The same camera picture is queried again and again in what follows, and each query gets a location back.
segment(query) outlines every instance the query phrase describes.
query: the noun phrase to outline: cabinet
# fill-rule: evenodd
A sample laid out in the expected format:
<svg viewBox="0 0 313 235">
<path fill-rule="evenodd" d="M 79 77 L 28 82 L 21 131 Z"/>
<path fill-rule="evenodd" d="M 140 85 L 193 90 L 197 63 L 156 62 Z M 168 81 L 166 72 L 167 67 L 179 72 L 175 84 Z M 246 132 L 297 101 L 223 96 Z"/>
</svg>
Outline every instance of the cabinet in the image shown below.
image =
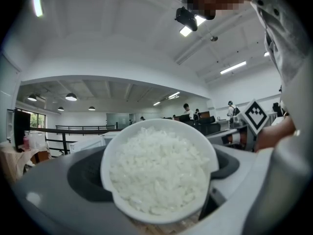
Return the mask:
<svg viewBox="0 0 313 235">
<path fill-rule="evenodd" d="M 105 142 L 103 139 L 103 135 L 101 135 L 101 136 L 90 138 L 87 140 L 78 141 L 75 143 L 70 143 L 69 144 L 69 151 L 70 151 L 70 153 L 78 152 L 81 150 L 91 149 L 91 148 L 95 148 L 95 147 L 101 147 L 104 145 L 105 145 Z"/>
</svg>

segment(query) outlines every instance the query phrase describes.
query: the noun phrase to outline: railing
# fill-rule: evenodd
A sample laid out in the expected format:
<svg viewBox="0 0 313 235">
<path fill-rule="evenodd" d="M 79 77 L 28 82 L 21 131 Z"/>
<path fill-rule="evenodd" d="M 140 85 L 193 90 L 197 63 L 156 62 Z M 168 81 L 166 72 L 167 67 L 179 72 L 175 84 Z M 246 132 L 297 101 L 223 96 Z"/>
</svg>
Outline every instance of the railing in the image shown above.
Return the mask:
<svg viewBox="0 0 313 235">
<path fill-rule="evenodd" d="M 116 123 L 116 125 L 99 125 L 99 126 L 82 126 L 82 125 L 56 125 L 55 126 L 57 130 L 68 130 L 68 131 L 88 131 L 88 130 L 114 130 L 114 129 L 118 129 L 118 123 Z"/>
<path fill-rule="evenodd" d="M 74 141 L 67 141 L 66 134 L 73 134 L 73 135 L 97 135 L 97 134 L 105 134 L 107 132 L 112 131 L 121 131 L 121 129 L 103 129 L 103 130 L 61 130 L 61 129 L 46 129 L 46 128 L 30 128 L 31 131 L 40 131 L 40 132 L 48 132 L 48 133 L 57 133 L 62 134 L 62 140 L 55 140 L 55 139 L 46 139 L 46 141 L 53 141 L 53 142 L 62 142 L 63 149 L 60 148 L 53 148 L 49 147 L 51 150 L 58 150 L 64 151 L 64 154 L 67 155 L 69 150 L 67 149 L 67 143 L 74 143 Z"/>
</svg>

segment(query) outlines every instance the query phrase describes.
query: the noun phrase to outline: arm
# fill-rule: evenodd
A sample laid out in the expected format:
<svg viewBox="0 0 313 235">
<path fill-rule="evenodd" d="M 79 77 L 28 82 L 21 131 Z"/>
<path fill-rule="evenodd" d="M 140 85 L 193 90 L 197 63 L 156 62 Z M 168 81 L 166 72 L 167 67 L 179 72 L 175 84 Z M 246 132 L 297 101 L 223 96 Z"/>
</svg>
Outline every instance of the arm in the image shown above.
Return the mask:
<svg viewBox="0 0 313 235">
<path fill-rule="evenodd" d="M 282 138 L 290 136 L 294 132 L 295 126 L 291 117 L 286 117 L 278 125 L 265 127 L 258 135 L 255 151 L 275 147 Z"/>
</svg>

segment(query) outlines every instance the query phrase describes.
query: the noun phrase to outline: window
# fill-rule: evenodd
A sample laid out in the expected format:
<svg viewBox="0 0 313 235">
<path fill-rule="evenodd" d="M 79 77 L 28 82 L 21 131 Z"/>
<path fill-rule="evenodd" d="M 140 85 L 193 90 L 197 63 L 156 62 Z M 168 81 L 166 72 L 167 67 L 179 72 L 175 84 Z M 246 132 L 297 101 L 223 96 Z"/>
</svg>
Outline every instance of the window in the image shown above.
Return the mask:
<svg viewBox="0 0 313 235">
<path fill-rule="evenodd" d="M 26 112 L 30 114 L 30 127 L 45 128 L 45 115 L 35 112 L 25 111 L 17 108 L 18 111 Z"/>
</svg>

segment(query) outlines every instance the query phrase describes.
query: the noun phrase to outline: pink bottle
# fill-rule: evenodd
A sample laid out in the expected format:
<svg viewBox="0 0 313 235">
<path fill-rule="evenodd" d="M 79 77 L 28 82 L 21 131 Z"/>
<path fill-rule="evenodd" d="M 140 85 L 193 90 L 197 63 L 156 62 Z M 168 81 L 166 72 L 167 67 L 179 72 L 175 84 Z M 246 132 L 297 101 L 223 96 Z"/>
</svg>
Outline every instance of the pink bottle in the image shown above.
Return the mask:
<svg viewBox="0 0 313 235">
<path fill-rule="evenodd" d="M 27 136 L 23 137 L 24 149 L 29 150 L 29 138 Z"/>
</svg>

